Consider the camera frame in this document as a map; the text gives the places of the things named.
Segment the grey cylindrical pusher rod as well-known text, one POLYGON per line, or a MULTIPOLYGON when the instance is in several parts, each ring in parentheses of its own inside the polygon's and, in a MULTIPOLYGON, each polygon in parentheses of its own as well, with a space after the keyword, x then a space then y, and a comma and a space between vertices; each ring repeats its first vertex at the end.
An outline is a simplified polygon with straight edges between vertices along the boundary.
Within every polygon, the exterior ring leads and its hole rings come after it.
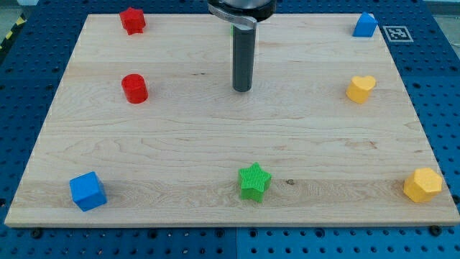
POLYGON ((233 26, 232 86, 238 92, 252 88, 255 36, 255 29, 233 26))

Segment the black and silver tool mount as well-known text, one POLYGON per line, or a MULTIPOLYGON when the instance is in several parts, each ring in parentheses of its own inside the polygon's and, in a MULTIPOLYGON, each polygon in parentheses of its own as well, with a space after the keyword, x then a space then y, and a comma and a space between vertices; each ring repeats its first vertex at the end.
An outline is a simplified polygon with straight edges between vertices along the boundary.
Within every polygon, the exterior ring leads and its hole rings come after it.
POLYGON ((255 29, 276 10, 276 0, 208 0, 211 14, 242 30, 255 29))

